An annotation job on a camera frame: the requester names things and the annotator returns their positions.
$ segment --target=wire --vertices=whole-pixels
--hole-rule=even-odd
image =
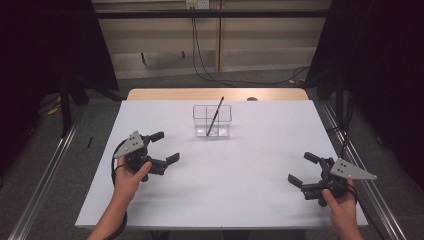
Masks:
[[[336,133],[339,130],[339,127],[333,127],[333,128],[329,128],[329,129],[325,129],[325,131],[327,132],[328,136],[333,135],[334,133]]]
[[[192,18],[192,26],[193,26],[193,65],[194,65],[194,70],[196,71],[197,75],[199,77],[201,77],[202,79],[204,79],[204,80],[207,80],[207,81],[216,81],[216,82],[222,83],[222,84],[227,85],[227,86],[230,86],[230,87],[235,87],[235,86],[233,86],[231,84],[228,84],[227,82],[229,82],[229,83],[259,84],[259,85],[277,85],[277,84],[285,83],[285,82],[288,82],[288,81],[294,79],[296,76],[298,76],[303,71],[305,71],[306,69],[309,68],[309,66],[298,67],[298,68],[296,68],[296,69],[293,70],[292,77],[290,77],[288,79],[284,79],[282,81],[277,81],[277,82],[252,82],[252,81],[241,81],[241,80],[226,80],[226,79],[218,80],[218,79],[215,79],[214,77],[212,77],[208,73],[208,71],[206,70],[205,65],[203,63],[202,55],[200,53],[200,46],[199,46],[199,40],[198,40],[198,35],[197,35],[197,25],[196,25],[196,19],[195,18]],[[195,60],[194,60],[196,45],[197,45],[197,52],[198,52],[198,55],[199,55],[200,62],[202,64],[203,70],[209,76],[210,79],[201,76],[199,74],[199,72],[197,71],[196,63],[195,63]]]
[[[124,143],[125,143],[125,140],[124,140],[124,141],[122,141],[122,142],[118,145],[118,147],[116,147],[115,151],[113,152],[113,156],[115,156],[115,154],[116,154],[116,152],[118,151],[118,149],[119,149],[122,145],[124,145]],[[112,157],[112,162],[111,162],[111,169],[112,169],[112,172],[111,172],[111,176],[112,176],[112,183],[113,183],[113,186],[115,187],[116,170],[117,170],[118,168],[120,168],[120,167],[124,166],[125,164],[119,165],[119,166],[117,166],[116,168],[114,168],[114,167],[115,167],[115,164],[114,164],[114,163],[115,163],[115,158],[114,158],[114,157]],[[123,217],[123,219],[122,219],[122,223],[121,223],[121,225],[119,226],[119,228],[118,228],[118,229],[117,229],[114,233],[112,233],[110,236],[108,236],[106,239],[108,239],[108,240],[112,240],[112,239],[117,238],[119,235],[121,235],[121,233],[122,233],[122,232],[124,232],[125,227],[127,226],[127,220],[128,220],[128,214],[127,214],[127,212],[125,211],[125,215],[124,215],[124,217]]]
[[[341,132],[342,134],[344,134],[344,138],[343,138],[343,143],[342,143],[342,148],[340,150],[340,158],[344,157],[344,150],[346,148],[348,139],[349,139],[349,125],[350,125],[350,121],[352,120],[353,117],[353,105],[352,105],[352,97],[349,95],[349,100],[347,102],[347,106],[346,106],[346,115],[343,119],[343,128],[345,129],[345,132]]]
[[[369,212],[367,211],[367,209],[364,207],[364,204],[362,204],[362,201],[359,199],[359,194],[358,191],[356,190],[356,188],[352,185],[350,185],[349,183],[347,184],[349,187],[347,190],[349,192],[351,192],[353,194],[353,196],[355,197],[356,202],[359,202],[359,205],[361,205],[361,208],[365,214],[365,217],[368,219],[368,221],[371,222],[371,225],[374,227],[374,229],[377,231],[378,235],[380,236],[381,239],[384,240],[383,234],[381,233],[380,229],[378,229],[377,225],[375,224],[374,220],[370,217]]]
[[[200,78],[202,78],[202,79],[204,79],[204,80],[206,80],[206,81],[211,81],[211,82],[219,82],[219,83],[222,83],[222,84],[224,84],[224,85],[226,85],[226,86],[229,86],[229,87],[235,87],[235,86],[233,86],[233,85],[231,85],[231,84],[228,84],[228,83],[225,83],[225,82],[223,82],[223,81],[221,81],[221,80],[216,80],[216,79],[214,79],[207,71],[206,71],[206,68],[205,68],[205,66],[204,66],[204,64],[203,64],[203,59],[202,59],[202,56],[201,56],[201,54],[200,54],[200,47],[199,47],[199,41],[198,41],[198,39],[197,39],[197,27],[196,27],[196,19],[195,18],[192,18],[191,19],[191,24],[192,24],[192,27],[193,27],[193,65],[194,65],[194,70],[196,71],[196,73],[197,73],[197,75],[200,77]],[[197,71],[197,67],[196,67],[196,61],[195,61],[195,59],[194,59],[194,56],[195,56],[195,52],[196,52],[196,44],[195,44],[195,42],[197,43],[197,49],[198,49],[198,54],[199,54],[199,56],[200,56],[200,61],[201,61],[201,63],[202,63],[202,66],[203,66],[203,69],[205,70],[205,72],[206,72],[206,74],[211,78],[211,79],[208,79],[208,78],[205,78],[205,77],[203,77],[202,75],[200,75],[200,73]]]
[[[314,77],[308,79],[308,81],[302,83],[298,88],[307,89],[316,86],[324,77],[327,77],[331,72],[331,68],[328,67],[329,64],[327,64],[327,67],[325,67],[324,71],[321,71],[320,73],[317,73]]]

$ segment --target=floor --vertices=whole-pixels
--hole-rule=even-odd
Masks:
[[[214,77],[227,77],[237,80],[249,80],[251,78],[275,80],[292,79],[297,67],[308,66],[313,57],[313,50],[281,50],[276,52],[231,52],[226,53],[227,63],[223,70],[225,74],[216,73],[214,56],[211,52],[202,52],[205,68]],[[146,53],[146,64],[141,61],[140,54],[114,55],[112,61],[121,86],[119,94],[125,95],[134,87],[186,87],[186,86],[215,86],[217,83],[205,83],[198,76],[193,75],[193,54],[178,53]],[[201,62],[197,58],[196,66],[202,74],[204,72]],[[306,77],[307,69],[302,70],[294,82],[287,82],[286,87],[293,87],[302,82]],[[314,90],[308,90],[311,99],[316,98]],[[82,239],[89,231],[76,229],[74,219],[78,215],[79,208],[84,201],[84,191],[81,188],[89,188],[91,176],[96,171],[96,159],[102,154],[104,144],[108,139],[107,131],[96,133],[96,129],[110,129],[114,122],[114,114],[119,110],[119,103],[113,103],[102,98],[95,92],[88,91],[90,104],[86,107],[82,118],[82,125],[76,130],[71,148],[65,153],[64,160],[58,164],[57,174],[51,176],[54,182],[45,199],[44,204],[34,205],[30,211],[39,211],[38,216],[27,219],[25,224],[30,228],[20,239]],[[43,102],[54,98],[55,95],[46,96]],[[80,107],[72,105],[72,111],[78,112]],[[324,118],[325,114],[317,101],[317,109]],[[47,110],[46,105],[40,112]],[[402,226],[405,236],[398,239],[421,239],[422,225],[424,224],[424,193],[414,182],[402,171],[396,162],[390,149],[378,144],[377,133],[367,123],[365,116],[361,115],[360,109],[355,108],[355,114],[351,122],[350,139],[356,149],[360,152],[367,168],[379,176],[377,186],[382,192],[392,213],[396,216],[398,223]],[[0,189],[0,239],[7,239],[16,225],[22,212],[28,208],[28,202],[43,174],[51,164],[55,149],[60,144],[61,117],[60,112],[53,115],[41,114],[38,125],[23,149],[22,153],[14,162],[11,170],[5,175],[3,187]],[[333,134],[335,149],[337,135]],[[373,206],[373,203],[364,197],[365,206]],[[384,229],[378,213],[371,207],[371,217],[377,222],[379,229]],[[378,234],[372,226],[363,228],[366,239],[379,239]],[[281,236],[272,234],[266,239]],[[314,229],[304,233],[303,239],[336,239],[330,229]],[[384,234],[385,239],[396,239]],[[150,239],[149,233],[132,233],[126,231],[121,239]]]

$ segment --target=white table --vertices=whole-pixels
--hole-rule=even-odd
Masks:
[[[229,138],[194,136],[192,107],[216,101],[124,101],[76,226],[92,228],[112,196],[110,161],[134,130],[165,132],[149,145],[157,159],[179,152],[164,176],[149,175],[128,208],[127,228],[306,229],[330,226],[329,209],[304,200],[287,181],[320,180],[305,152],[337,158],[312,101],[224,101],[232,106]],[[360,207],[358,224],[367,225]]]

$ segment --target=hand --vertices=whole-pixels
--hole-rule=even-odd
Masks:
[[[122,165],[122,167],[116,169],[115,190],[112,199],[88,237],[90,240],[105,239],[119,228],[141,179],[146,176],[152,167],[152,163],[147,162],[137,173],[133,174],[123,164],[125,164],[125,158],[120,157],[118,159],[118,166]]]
[[[123,164],[125,164],[125,157],[118,158],[117,166],[122,166]],[[113,192],[113,197],[126,200],[128,203],[131,202],[141,179],[146,176],[151,167],[152,163],[146,162],[135,174],[129,172],[125,168],[125,165],[118,167],[116,169],[115,191]]]
[[[351,192],[335,199],[330,190],[324,189],[322,195],[331,208],[331,225],[341,240],[362,240],[356,223],[356,199]]]

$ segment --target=clear plastic container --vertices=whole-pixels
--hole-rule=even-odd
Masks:
[[[213,118],[218,105],[195,105],[193,106],[193,121],[196,137],[229,137],[232,121],[231,105],[221,105]]]

